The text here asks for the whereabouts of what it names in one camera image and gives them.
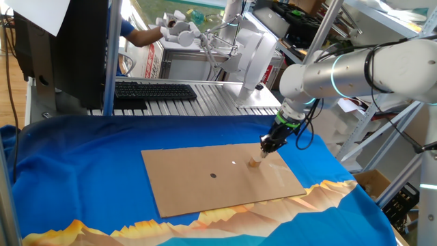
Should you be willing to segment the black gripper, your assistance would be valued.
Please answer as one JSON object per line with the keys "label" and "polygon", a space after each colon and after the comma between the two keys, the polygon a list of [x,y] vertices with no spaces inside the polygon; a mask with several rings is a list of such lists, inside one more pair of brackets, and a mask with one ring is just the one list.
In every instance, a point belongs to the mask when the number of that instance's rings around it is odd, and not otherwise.
{"label": "black gripper", "polygon": [[279,148],[287,144],[286,138],[290,136],[297,127],[297,122],[282,122],[276,119],[268,134],[260,137],[260,157],[264,159],[269,154],[276,152]]}

